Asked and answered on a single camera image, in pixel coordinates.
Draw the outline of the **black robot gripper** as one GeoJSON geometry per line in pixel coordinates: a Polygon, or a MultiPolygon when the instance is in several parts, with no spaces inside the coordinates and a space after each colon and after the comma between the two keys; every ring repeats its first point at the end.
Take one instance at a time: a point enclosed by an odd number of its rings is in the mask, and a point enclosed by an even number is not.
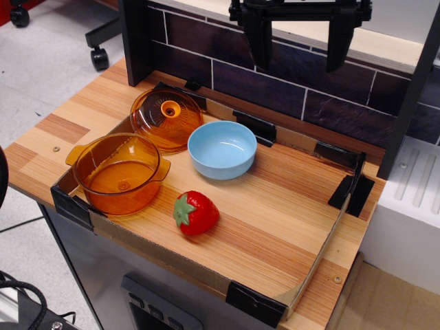
{"type": "Polygon", "coordinates": [[[272,21],[330,21],[327,72],[343,66],[357,25],[370,21],[371,1],[232,1],[230,20],[242,25],[254,64],[268,70],[272,58],[272,21]]]}

